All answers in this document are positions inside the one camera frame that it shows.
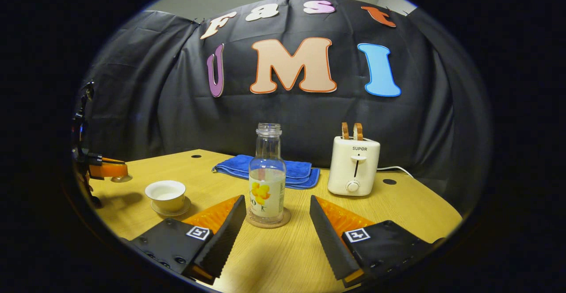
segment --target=wooden table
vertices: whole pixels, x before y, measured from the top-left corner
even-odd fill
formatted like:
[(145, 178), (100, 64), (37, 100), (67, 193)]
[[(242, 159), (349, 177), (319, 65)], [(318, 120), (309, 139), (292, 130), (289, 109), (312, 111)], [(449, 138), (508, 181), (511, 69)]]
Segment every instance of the wooden table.
[[(133, 180), (112, 183), (91, 179), (93, 195), (103, 208), (97, 213), (117, 236), (133, 239), (166, 217), (154, 212), (145, 187), (158, 180), (177, 180), (187, 187), (192, 206), (175, 217), (183, 220), (218, 202), (243, 194), (249, 203), (248, 181), (213, 173), (212, 167), (232, 156), (193, 150), (128, 163)], [(285, 208), (291, 221), (277, 229), (253, 227), (246, 221), (221, 276), (214, 285), (221, 292), (342, 292), (334, 279), (309, 216), (312, 194), (376, 223), (393, 220), (429, 243), (449, 235), (461, 216), (445, 200), (402, 172), (378, 172), (371, 194), (336, 196), (327, 189), (329, 171), (309, 190), (285, 189)], [(393, 179), (397, 184), (382, 182)]]

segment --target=power cord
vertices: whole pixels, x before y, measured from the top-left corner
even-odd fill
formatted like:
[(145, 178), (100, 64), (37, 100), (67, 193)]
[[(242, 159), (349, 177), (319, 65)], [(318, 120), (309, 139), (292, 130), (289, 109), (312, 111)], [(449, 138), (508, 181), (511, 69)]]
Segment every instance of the power cord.
[(391, 168), (400, 169), (400, 170), (404, 171), (407, 175), (411, 176), (411, 178), (414, 179), (414, 177), (413, 177), (411, 174), (409, 174), (408, 171), (404, 170), (403, 168), (401, 168), (401, 167), (399, 167), (399, 166), (391, 166), (391, 167), (378, 168), (378, 170), (386, 170), (386, 169), (391, 169)]

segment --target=bottle neck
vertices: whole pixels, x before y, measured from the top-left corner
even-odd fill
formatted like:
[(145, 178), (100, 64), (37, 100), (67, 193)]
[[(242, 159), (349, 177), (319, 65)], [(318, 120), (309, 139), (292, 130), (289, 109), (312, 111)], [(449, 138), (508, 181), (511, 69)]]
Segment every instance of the bottle neck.
[(279, 136), (258, 135), (255, 145), (255, 156), (265, 159), (281, 159), (281, 138)]

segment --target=toaster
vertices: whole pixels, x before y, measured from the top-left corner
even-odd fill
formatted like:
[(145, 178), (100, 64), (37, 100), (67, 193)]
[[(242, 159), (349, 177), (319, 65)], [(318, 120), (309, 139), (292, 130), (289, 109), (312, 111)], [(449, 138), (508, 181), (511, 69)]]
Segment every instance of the toaster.
[(364, 138), (334, 138), (328, 190), (332, 194), (366, 196), (374, 185), (380, 144)]

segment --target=yellow flower graphic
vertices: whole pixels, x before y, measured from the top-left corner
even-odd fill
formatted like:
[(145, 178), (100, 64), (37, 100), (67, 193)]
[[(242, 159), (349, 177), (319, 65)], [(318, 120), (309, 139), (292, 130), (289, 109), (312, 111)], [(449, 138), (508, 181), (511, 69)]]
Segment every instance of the yellow flower graphic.
[(251, 193), (255, 196), (255, 201), (260, 205), (265, 205), (265, 200), (271, 196), (269, 193), (269, 186), (261, 185), (259, 183), (251, 184)]

